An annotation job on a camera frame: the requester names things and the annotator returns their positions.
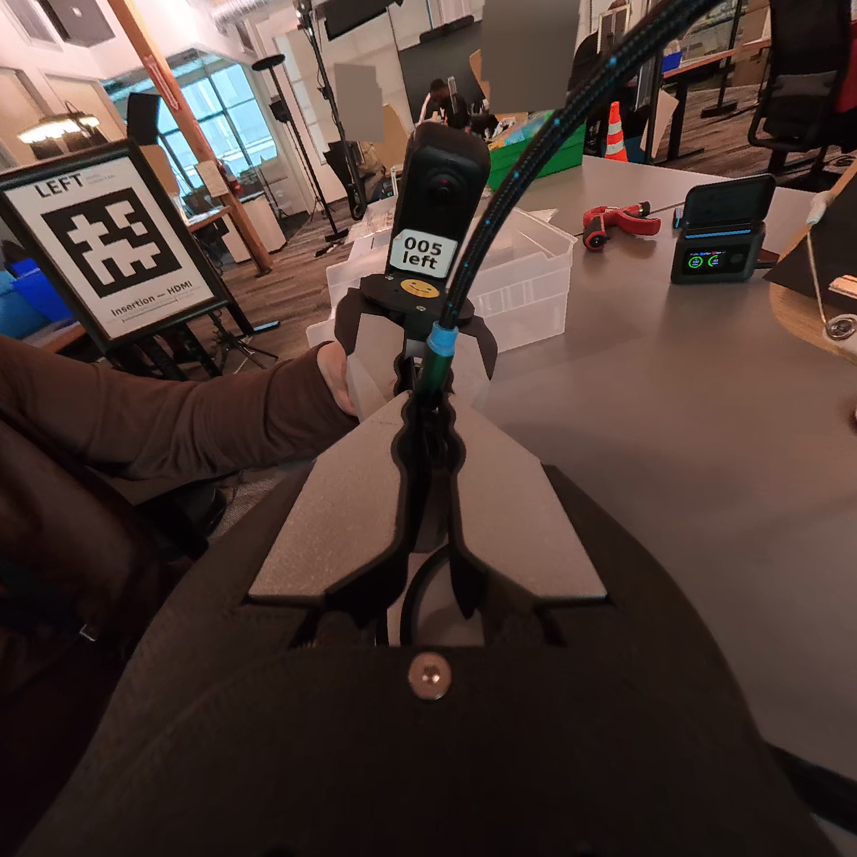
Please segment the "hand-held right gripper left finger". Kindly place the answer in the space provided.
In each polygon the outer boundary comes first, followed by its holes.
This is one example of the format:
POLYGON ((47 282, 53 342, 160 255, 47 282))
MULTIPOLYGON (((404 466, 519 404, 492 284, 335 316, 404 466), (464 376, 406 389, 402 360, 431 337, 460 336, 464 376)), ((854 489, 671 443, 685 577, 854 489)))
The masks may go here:
POLYGON ((248 597, 377 619, 414 539, 414 402, 402 392, 320 455, 248 597))

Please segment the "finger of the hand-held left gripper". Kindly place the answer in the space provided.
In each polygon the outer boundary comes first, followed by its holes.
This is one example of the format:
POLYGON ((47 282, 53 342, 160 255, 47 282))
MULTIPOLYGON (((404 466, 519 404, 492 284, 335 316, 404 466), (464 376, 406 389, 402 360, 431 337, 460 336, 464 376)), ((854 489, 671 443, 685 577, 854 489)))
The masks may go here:
POLYGON ((385 316, 360 315, 356 344, 347 357, 349 398, 360 423, 395 399, 404 330, 385 316))
POLYGON ((496 340, 488 329, 458 333, 452 359, 452 393, 473 409, 483 409, 496 366, 496 340))

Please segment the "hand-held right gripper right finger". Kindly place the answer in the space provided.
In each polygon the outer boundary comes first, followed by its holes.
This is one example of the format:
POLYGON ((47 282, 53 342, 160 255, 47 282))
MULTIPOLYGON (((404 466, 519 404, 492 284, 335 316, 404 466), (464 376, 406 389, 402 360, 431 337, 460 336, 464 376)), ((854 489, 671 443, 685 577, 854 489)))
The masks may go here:
POLYGON ((604 603, 607 590, 541 461, 451 394, 449 547, 464 616, 604 603))

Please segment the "clear plastic bin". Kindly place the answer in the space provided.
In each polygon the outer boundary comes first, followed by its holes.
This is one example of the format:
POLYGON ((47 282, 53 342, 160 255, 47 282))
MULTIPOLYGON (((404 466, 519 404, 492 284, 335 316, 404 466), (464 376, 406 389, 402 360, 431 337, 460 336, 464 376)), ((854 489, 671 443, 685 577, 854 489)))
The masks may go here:
MULTIPOLYGON (((391 227, 392 202, 384 200, 370 207, 369 232, 355 240, 346 262, 327 269, 331 311, 327 320, 307 328, 311 346, 338 341, 334 329, 338 302, 349 288, 359 286, 363 276, 383 271, 391 230, 380 227, 391 227)), ((496 361, 499 353, 565 330, 577 240, 552 226, 552 215, 552 210, 531 213, 516 208, 512 212, 491 245, 458 316, 458 333, 463 329, 490 330, 496 340, 496 361)), ((397 395, 413 390, 425 343, 408 339, 404 332, 397 395)))

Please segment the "person's left forearm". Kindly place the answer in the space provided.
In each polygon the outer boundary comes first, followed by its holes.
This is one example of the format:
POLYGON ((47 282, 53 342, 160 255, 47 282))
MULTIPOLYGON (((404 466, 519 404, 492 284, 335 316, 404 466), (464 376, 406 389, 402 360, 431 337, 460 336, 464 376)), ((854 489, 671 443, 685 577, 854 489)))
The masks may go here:
POLYGON ((123 479, 270 468, 313 458, 358 424, 320 369, 328 346, 193 382, 137 377, 2 337, 2 405, 81 463, 123 479))

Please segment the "person's left hand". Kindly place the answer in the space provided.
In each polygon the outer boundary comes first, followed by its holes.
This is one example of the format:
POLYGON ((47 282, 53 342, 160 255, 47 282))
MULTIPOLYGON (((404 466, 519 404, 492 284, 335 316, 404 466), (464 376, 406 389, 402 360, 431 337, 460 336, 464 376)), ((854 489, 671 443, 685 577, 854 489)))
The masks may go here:
POLYGON ((349 394, 347 355, 336 340, 321 345, 316 352, 316 365, 337 407, 348 416, 357 416, 349 394))

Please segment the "red clamp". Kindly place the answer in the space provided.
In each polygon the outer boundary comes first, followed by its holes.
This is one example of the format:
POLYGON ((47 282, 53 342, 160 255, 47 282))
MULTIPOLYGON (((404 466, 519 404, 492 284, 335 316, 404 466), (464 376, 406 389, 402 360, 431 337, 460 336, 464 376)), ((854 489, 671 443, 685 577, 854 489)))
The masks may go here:
POLYGON ((599 252, 609 240, 610 229, 618 229, 628 235, 653 237, 661 230, 661 220, 651 217, 650 204, 642 201, 626 207, 591 209, 584 214, 583 227, 584 248, 599 252))

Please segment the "orange traffic cone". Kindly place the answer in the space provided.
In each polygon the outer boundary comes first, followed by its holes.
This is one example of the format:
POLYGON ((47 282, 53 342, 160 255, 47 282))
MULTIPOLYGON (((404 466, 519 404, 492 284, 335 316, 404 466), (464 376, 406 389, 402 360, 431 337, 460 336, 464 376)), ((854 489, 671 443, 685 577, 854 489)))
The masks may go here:
POLYGON ((609 106, 604 158, 620 163, 629 162, 621 122, 620 102, 617 100, 613 101, 609 106))

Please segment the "framed marker sign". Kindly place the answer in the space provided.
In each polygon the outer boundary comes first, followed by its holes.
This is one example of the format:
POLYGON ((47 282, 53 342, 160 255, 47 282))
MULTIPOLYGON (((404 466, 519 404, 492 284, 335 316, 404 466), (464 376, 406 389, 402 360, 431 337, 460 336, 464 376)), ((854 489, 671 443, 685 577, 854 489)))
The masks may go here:
POLYGON ((133 141, 2 172, 1 209, 102 352, 230 303, 133 141))

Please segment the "black charging case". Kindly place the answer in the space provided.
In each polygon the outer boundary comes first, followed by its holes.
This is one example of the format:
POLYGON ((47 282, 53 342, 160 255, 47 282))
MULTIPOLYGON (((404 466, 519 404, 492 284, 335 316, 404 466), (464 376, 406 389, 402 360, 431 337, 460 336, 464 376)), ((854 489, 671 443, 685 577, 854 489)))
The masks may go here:
POLYGON ((768 173, 693 187, 678 220, 671 284, 748 282, 758 269, 776 188, 768 173))

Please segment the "black office chair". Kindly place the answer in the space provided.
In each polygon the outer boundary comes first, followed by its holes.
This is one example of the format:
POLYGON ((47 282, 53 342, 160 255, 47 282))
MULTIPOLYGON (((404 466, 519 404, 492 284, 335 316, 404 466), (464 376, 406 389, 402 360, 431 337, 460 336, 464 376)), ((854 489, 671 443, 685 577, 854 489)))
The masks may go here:
POLYGON ((771 1, 770 70, 748 131, 770 150, 766 171, 782 174, 787 156, 818 150, 819 173, 831 146, 855 149, 855 96, 844 96, 855 70, 851 2, 771 1))

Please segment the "wooden support post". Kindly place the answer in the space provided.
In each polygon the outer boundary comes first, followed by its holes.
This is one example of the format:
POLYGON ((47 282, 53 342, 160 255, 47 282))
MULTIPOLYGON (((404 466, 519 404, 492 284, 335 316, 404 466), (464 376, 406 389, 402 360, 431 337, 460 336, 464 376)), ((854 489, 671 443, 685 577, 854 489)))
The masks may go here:
POLYGON ((203 181, 206 182, 208 178, 211 178, 214 180, 215 187, 224 191, 219 198, 225 206, 230 207, 230 218, 241 237, 241 241, 243 241, 256 264, 259 276, 272 273, 271 255, 266 250, 247 211, 223 179, 216 164, 215 153, 192 113, 166 57, 153 41, 139 9, 134 2, 130 1, 109 1, 108 5, 110 5, 119 26, 122 27, 133 46, 156 90, 166 102, 191 151, 196 156, 197 166, 202 169, 200 175, 203 181))

